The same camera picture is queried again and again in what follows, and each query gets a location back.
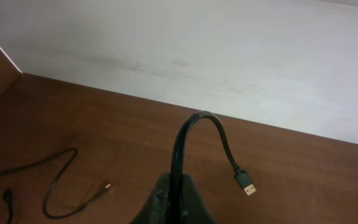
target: cable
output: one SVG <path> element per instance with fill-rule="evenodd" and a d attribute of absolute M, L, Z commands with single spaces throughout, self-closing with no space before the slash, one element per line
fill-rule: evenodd
<path fill-rule="evenodd" d="M 203 118 L 210 119 L 217 127 L 223 144 L 224 152 L 226 153 L 226 156 L 229 159 L 230 164 L 232 165 L 232 168 L 235 173 L 235 178 L 237 179 L 241 188 L 243 188 L 247 192 L 247 195 L 250 195 L 256 191 L 246 171 L 241 170 L 235 162 L 233 155 L 231 154 L 229 143 L 227 142 L 226 133 L 224 132 L 223 125 L 220 122 L 219 118 L 211 112 L 199 111 L 191 115 L 180 128 L 175 141 L 175 145 L 173 147 L 170 186 L 168 193 L 169 208 L 167 211 L 167 223 L 182 224 L 183 216 L 186 213 L 183 209 L 182 191 L 183 160 L 185 154 L 186 139 L 187 134 L 193 127 L 193 125 Z"/>
<path fill-rule="evenodd" d="M 51 215 L 48 213 L 47 211 L 47 202 L 49 199 L 50 194 L 52 193 L 53 188 L 55 187 L 57 181 L 59 180 L 60 176 L 66 171 L 67 167 L 73 162 L 74 158 L 76 157 L 78 150 L 75 148 L 70 148 L 70 149 L 66 149 L 62 152 L 58 152 L 50 157 L 47 157 L 45 159 L 42 159 L 38 162 L 34 162 L 28 165 L 24 165 L 24 166 L 19 166 L 19 167 L 15 167 L 12 169 L 8 169 L 8 170 L 4 170 L 0 172 L 0 177 L 3 177 L 5 175 L 9 175 L 9 174 L 13 174 L 16 172 L 20 172 L 22 170 L 25 169 L 30 169 L 36 166 L 40 166 L 48 161 L 51 161 L 54 158 L 60 157 L 61 155 L 68 153 L 70 151 L 73 151 L 73 155 L 70 157 L 70 159 L 67 161 L 67 163 L 63 166 L 63 168 L 59 171 L 59 173 L 56 175 L 56 177 L 54 178 L 53 182 L 51 183 L 49 189 L 47 190 L 47 193 L 45 194 L 44 200 L 42 202 L 42 212 L 44 213 L 44 215 L 49 218 L 49 219 L 59 219 L 59 218 L 66 218 L 69 216 L 72 216 L 80 211 L 82 211 L 83 209 L 85 209 L 86 207 L 90 206 L 96 199 L 98 199 L 100 196 L 102 196 L 104 193 L 106 193 L 110 187 L 110 184 L 106 185 L 103 189 L 101 189 L 98 193 L 96 193 L 93 197 L 91 197 L 91 199 L 89 199 L 86 203 L 84 203 L 83 205 L 80 205 L 75 211 L 64 214 L 64 215 Z M 10 190 L 5 191 L 4 193 L 4 200 L 8 203 L 8 209 L 9 209 L 9 220 L 8 220 L 8 224 L 12 222 L 12 217 L 13 217 L 13 209 L 12 209 L 12 193 Z"/>

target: cable connector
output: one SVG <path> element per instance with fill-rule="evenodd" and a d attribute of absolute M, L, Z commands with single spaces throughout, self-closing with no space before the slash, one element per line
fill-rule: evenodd
<path fill-rule="evenodd" d="M 252 183 L 252 180 L 246 171 L 239 170 L 236 172 L 236 175 L 234 177 L 236 178 L 240 187 L 244 189 L 248 196 L 250 196 L 256 191 L 256 188 L 254 187 L 254 184 Z"/>

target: wooden table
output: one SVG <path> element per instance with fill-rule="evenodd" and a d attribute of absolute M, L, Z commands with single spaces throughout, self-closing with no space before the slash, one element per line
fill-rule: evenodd
<path fill-rule="evenodd" d="M 83 212 L 48 220 L 42 199 L 69 158 L 0 179 L 14 193 L 15 223 L 129 223 L 162 172 L 195 110 L 25 74 L 0 99 L 0 170 L 77 147 L 79 154 L 48 209 L 65 213 L 106 181 L 112 190 Z M 258 191 L 248 197 L 233 178 L 218 132 L 191 131 L 185 171 L 219 223 L 358 224 L 358 145 L 220 116 L 237 163 Z"/>

